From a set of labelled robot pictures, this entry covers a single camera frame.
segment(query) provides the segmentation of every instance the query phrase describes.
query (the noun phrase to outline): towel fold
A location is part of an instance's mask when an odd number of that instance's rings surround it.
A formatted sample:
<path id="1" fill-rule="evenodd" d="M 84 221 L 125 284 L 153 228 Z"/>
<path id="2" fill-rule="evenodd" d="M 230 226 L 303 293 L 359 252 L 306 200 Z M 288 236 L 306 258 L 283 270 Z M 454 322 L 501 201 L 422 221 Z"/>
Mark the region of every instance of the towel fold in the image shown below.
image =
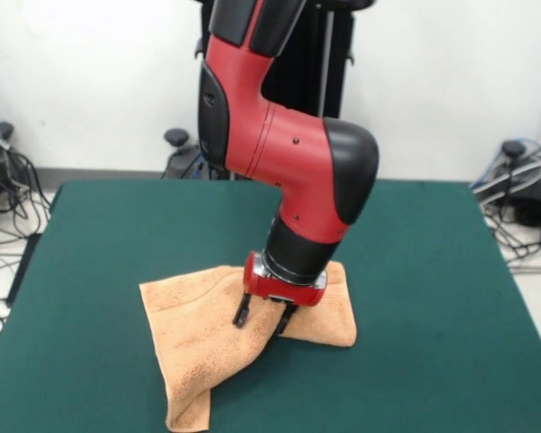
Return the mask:
<path id="1" fill-rule="evenodd" d="M 344 267 L 327 266 L 321 302 L 299 308 L 282 336 L 351 346 L 356 325 Z M 164 378 L 167 428 L 208 430 L 210 390 L 252 363 L 279 323 L 283 303 L 252 297 L 242 329 L 232 324 L 243 295 L 243 268 L 217 268 L 141 284 L 142 302 Z"/>

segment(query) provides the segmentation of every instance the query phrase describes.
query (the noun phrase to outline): green table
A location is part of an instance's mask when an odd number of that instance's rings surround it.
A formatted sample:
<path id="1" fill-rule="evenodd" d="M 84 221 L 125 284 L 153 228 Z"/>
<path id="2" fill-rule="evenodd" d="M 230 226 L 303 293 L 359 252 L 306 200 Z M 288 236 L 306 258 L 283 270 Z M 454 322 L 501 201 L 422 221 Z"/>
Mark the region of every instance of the green table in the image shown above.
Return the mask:
<path id="1" fill-rule="evenodd" d="M 0 340 L 0 433 L 165 431 L 141 281 L 264 246 L 250 182 L 69 183 Z M 541 432 L 541 342 L 463 185 L 381 181 L 339 248 L 352 349 L 273 340 L 214 432 Z"/>

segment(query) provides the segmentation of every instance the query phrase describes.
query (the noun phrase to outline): black joint cover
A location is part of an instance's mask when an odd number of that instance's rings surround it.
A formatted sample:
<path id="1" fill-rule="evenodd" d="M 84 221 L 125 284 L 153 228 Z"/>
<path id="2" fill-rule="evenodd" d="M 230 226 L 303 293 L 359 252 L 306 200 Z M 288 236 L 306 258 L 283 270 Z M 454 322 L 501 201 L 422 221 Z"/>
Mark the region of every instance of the black joint cover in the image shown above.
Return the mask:
<path id="1" fill-rule="evenodd" d="M 256 0 L 215 0 L 208 30 L 236 46 L 243 45 Z"/>
<path id="2" fill-rule="evenodd" d="M 371 194 L 379 169 L 379 147 L 369 131 L 338 119 L 324 119 L 333 153 L 336 213 L 353 224 Z"/>
<path id="3" fill-rule="evenodd" d="M 251 50 L 279 57 L 307 0 L 264 0 L 251 39 Z"/>
<path id="4" fill-rule="evenodd" d="M 203 61 L 198 99 L 198 136 L 205 160 L 216 167 L 225 167 L 229 124 L 225 90 Z"/>

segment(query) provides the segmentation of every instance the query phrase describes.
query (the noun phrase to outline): black knob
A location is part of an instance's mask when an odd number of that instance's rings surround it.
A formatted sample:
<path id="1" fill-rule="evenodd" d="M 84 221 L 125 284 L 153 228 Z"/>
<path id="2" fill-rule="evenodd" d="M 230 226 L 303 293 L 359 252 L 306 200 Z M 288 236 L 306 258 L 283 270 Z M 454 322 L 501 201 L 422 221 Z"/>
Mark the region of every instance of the black knob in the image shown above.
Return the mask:
<path id="1" fill-rule="evenodd" d="M 2 137 L 3 140 L 8 141 L 13 132 L 13 124 L 9 124 L 8 122 L 0 122 L 0 137 Z"/>
<path id="2" fill-rule="evenodd" d="M 174 147 L 180 147 L 188 141 L 188 133 L 184 129 L 169 129 L 164 133 L 164 139 Z"/>
<path id="3" fill-rule="evenodd" d="M 525 147 L 525 144 L 523 144 L 522 142 L 518 142 L 516 140 L 509 140 L 503 143 L 501 149 L 503 150 L 505 156 L 509 157 L 513 161 L 523 156 L 523 154 L 527 150 L 527 147 Z"/>

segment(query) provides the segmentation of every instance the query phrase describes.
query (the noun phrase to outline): cable bundle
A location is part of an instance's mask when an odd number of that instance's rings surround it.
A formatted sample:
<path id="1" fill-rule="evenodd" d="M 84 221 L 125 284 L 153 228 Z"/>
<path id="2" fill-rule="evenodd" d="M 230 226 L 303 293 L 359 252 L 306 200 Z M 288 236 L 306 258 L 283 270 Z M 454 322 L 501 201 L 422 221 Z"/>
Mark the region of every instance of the cable bundle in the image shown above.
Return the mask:
<path id="1" fill-rule="evenodd" d="M 13 130 L 11 125 L 0 123 L 0 223 L 11 219 L 7 228 L 0 225 L 0 247 L 21 243 L 22 249 L 23 241 L 45 226 L 50 217 L 50 202 L 32 162 L 8 142 Z M 0 251 L 0 270 L 9 268 L 14 276 L 21 256 L 21 253 Z M 7 317 L 0 314 L 0 335 Z"/>

